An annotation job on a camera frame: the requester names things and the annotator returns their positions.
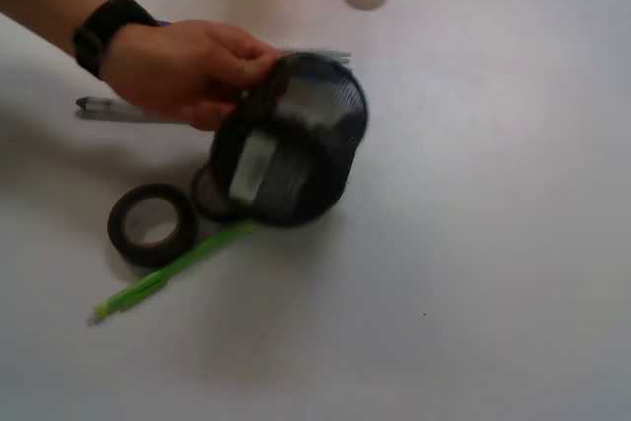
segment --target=green pencil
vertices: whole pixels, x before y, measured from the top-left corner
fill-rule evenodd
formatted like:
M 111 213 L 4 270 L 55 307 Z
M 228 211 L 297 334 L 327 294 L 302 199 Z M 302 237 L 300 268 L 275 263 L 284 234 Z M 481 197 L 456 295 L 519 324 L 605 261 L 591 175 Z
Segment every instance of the green pencil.
M 161 288 L 164 288 L 170 278 L 181 272 L 184 268 L 187 268 L 200 258 L 218 250 L 239 237 L 249 234 L 251 230 L 252 221 L 241 221 L 233 226 L 226 227 L 219 234 L 206 239 L 193 250 L 188 251 L 180 258 L 176 259 L 173 263 L 170 263 L 160 270 L 154 271 L 139 282 L 129 285 L 124 290 L 108 298 L 102 305 L 96 306 L 92 323 L 99 323 L 114 313 L 133 308 L 147 297 L 153 295 Z

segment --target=silver pen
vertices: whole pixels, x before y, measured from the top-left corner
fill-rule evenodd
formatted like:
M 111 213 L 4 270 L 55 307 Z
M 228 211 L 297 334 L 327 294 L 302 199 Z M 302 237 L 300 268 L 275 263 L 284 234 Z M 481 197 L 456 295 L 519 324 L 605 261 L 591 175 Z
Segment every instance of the silver pen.
M 142 108 L 122 99 L 80 98 L 76 104 L 81 108 L 77 116 L 90 120 L 106 120 L 110 122 L 150 122 L 150 123 L 186 123 L 145 112 Z

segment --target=black mesh pen holder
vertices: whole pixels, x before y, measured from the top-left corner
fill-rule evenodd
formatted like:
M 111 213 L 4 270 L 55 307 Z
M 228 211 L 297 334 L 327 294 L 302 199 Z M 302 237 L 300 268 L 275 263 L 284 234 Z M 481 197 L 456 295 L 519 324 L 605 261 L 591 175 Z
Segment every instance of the black mesh pen holder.
M 366 97 L 348 69 L 291 54 L 222 124 L 206 173 L 234 216 L 305 224 L 342 196 L 367 124 Z

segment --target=white table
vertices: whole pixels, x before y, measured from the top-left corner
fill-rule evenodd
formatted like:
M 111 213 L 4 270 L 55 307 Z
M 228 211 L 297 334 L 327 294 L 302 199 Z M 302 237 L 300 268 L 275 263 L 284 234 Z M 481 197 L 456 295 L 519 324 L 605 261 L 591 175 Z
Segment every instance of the white table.
M 138 0 L 353 52 L 371 124 L 321 221 L 257 229 L 134 311 L 108 212 L 211 136 L 0 19 L 3 420 L 627 420 L 631 0 Z

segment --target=black watch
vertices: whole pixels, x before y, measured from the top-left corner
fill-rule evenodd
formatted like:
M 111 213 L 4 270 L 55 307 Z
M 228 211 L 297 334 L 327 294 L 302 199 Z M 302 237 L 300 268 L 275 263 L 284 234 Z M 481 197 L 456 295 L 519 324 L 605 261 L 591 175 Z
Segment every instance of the black watch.
M 107 46 L 116 32 L 127 24 L 156 26 L 158 23 L 133 0 L 108 0 L 79 27 L 72 49 L 79 65 L 99 78 Z

